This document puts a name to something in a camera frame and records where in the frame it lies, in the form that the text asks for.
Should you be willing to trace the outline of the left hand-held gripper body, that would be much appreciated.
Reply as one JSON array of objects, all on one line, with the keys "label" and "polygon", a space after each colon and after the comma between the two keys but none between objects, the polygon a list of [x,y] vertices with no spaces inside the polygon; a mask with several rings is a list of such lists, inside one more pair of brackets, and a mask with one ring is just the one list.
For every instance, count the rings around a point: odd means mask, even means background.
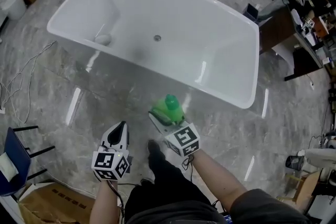
[{"label": "left hand-held gripper body", "polygon": [[99,180],[118,181],[130,173],[132,157],[128,144],[112,145],[104,143],[93,152],[91,169]]}]

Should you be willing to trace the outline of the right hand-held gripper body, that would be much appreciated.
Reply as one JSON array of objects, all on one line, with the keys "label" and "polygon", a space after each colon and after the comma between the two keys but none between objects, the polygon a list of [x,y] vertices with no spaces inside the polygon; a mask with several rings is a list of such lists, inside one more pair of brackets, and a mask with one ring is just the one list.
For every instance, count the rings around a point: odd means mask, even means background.
[{"label": "right hand-held gripper body", "polygon": [[193,123],[182,121],[179,125],[155,126],[163,136],[163,143],[180,157],[188,157],[200,148],[200,135]]}]

